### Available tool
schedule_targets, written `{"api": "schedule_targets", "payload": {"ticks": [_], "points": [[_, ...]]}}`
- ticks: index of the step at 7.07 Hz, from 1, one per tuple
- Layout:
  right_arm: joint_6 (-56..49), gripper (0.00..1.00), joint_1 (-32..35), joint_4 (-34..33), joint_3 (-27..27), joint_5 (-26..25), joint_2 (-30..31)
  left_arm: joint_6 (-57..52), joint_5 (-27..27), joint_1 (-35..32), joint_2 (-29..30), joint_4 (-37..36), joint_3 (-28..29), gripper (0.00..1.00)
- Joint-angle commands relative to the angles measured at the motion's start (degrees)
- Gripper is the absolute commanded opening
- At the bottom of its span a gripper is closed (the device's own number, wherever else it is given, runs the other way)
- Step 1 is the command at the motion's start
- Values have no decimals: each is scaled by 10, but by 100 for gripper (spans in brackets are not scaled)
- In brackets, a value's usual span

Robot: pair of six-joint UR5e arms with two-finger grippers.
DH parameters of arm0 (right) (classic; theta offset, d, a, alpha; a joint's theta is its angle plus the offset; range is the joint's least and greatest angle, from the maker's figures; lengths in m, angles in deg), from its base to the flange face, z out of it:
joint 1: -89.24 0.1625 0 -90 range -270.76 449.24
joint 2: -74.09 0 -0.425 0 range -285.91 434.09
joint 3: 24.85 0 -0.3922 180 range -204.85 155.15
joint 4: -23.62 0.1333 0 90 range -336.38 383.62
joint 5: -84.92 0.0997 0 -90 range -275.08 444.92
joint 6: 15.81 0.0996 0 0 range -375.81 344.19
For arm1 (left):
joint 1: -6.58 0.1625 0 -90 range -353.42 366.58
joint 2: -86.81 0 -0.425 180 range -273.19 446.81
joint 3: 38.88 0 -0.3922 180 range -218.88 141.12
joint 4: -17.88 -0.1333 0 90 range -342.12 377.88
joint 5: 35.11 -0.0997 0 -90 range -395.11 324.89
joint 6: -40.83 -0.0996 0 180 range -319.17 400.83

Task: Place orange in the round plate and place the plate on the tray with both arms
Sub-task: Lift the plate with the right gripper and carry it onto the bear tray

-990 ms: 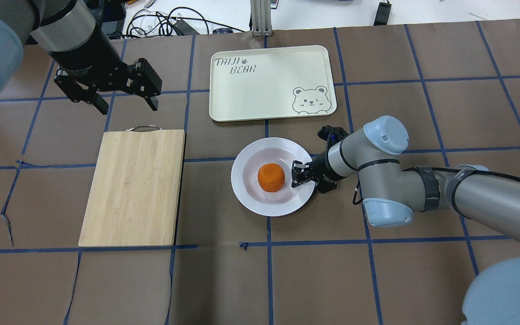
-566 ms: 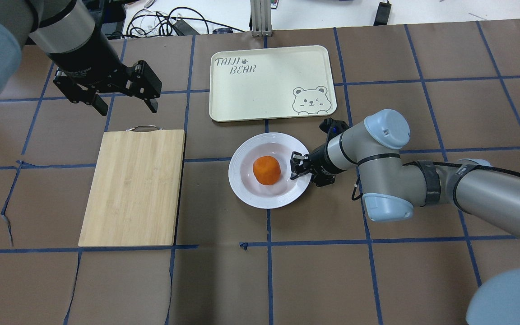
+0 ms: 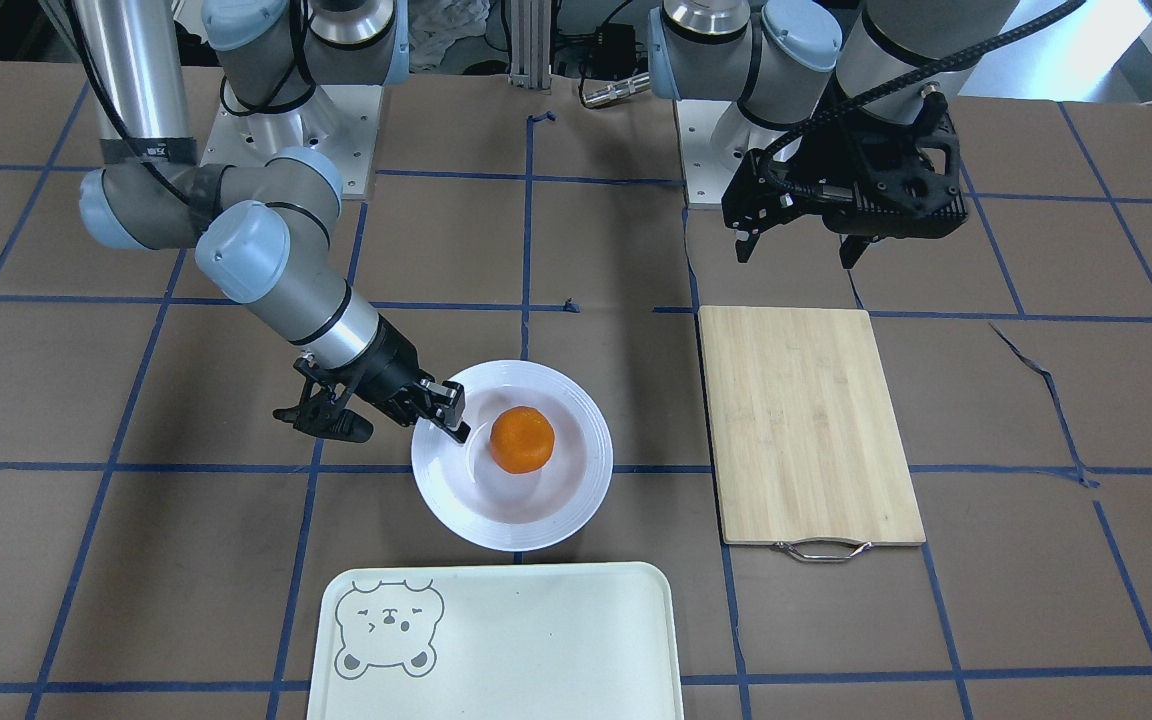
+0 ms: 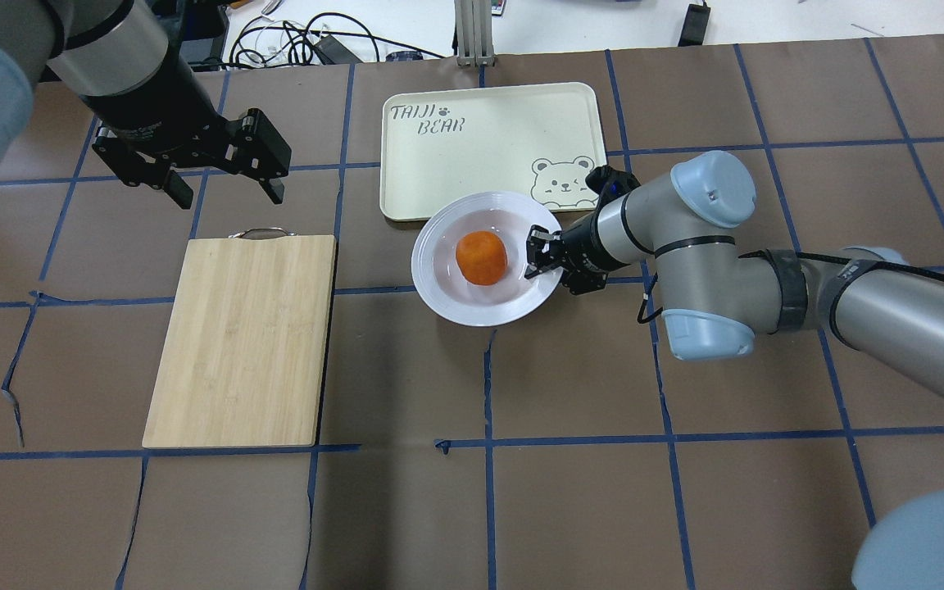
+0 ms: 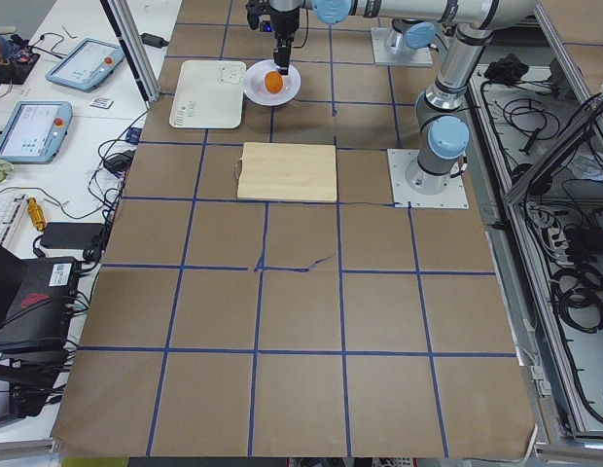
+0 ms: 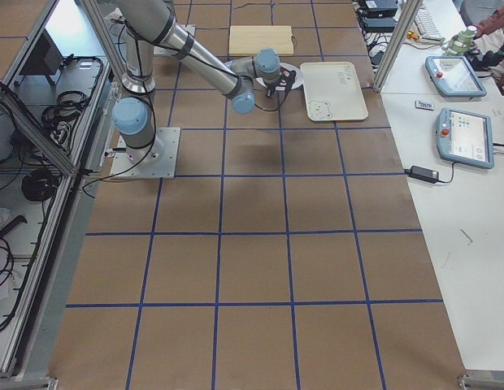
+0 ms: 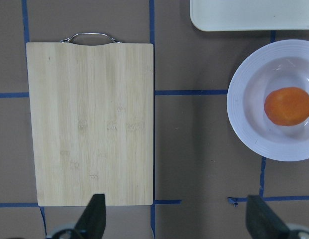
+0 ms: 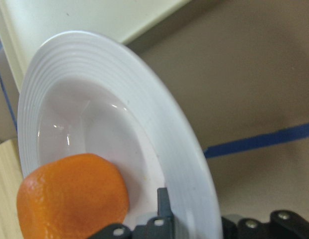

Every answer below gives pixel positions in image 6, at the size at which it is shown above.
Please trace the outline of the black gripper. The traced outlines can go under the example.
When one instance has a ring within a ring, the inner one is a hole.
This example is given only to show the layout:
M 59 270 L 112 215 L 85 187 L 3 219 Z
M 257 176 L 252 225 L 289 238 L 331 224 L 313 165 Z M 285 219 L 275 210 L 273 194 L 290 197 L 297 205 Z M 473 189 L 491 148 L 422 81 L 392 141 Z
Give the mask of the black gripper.
M 266 97 L 272 98 L 274 93 L 276 92 L 276 86 L 281 84 L 281 81 L 285 81 L 285 96 L 289 94 L 292 90 L 291 86 L 294 81 L 294 73 L 290 72 L 290 76 L 285 76 L 284 73 L 280 70 L 280 74 L 275 79 L 264 79 L 264 83 L 266 85 Z

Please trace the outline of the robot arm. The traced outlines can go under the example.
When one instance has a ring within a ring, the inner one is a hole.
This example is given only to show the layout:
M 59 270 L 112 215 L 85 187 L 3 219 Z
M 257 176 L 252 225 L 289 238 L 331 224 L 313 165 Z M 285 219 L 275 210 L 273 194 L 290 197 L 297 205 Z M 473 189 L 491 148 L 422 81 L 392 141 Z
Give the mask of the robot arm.
M 124 18 L 127 47 L 124 92 L 113 108 L 112 119 L 132 165 L 154 161 L 163 152 L 153 108 L 153 58 L 157 47 L 218 89 L 239 114 L 248 114 L 256 106 L 255 79 L 263 80 L 268 95 L 277 87 L 286 93 L 293 87 L 295 71 L 282 67 L 271 48 L 223 63 L 177 23 L 172 6 L 164 1 L 118 1 L 116 6 Z

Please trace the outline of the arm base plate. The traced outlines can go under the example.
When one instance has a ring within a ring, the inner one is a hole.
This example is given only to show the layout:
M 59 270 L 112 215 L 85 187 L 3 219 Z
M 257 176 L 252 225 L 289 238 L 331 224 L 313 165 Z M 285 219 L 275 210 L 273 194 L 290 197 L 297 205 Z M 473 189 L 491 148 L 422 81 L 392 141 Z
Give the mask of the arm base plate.
M 118 139 L 110 174 L 115 180 L 173 179 L 180 144 L 179 127 L 160 127 L 157 129 L 154 144 L 147 149 L 131 149 L 125 145 L 122 136 Z

